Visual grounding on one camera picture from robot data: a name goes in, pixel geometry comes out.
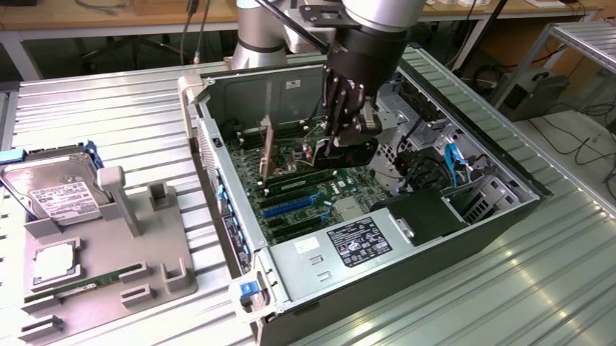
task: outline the warning label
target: warning label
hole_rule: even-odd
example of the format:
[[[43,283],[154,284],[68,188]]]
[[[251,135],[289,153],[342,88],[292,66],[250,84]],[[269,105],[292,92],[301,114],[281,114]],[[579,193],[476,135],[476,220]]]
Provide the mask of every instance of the warning label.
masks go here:
[[[373,218],[365,218],[328,232],[345,266],[354,267],[392,251]]]
[[[30,194],[55,221],[98,212],[96,200],[84,182],[48,187]]]

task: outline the blue pcie slot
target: blue pcie slot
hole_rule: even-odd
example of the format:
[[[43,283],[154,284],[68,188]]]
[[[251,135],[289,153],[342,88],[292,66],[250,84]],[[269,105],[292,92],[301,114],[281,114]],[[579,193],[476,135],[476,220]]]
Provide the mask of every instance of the blue pcie slot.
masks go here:
[[[273,218],[274,216],[289,213],[290,211],[294,211],[297,209],[310,207],[312,205],[316,204],[320,193],[321,192],[317,192],[313,196],[310,196],[309,198],[305,198],[304,200],[298,200],[293,203],[277,206],[275,208],[271,208],[270,210],[263,211],[263,218]]]

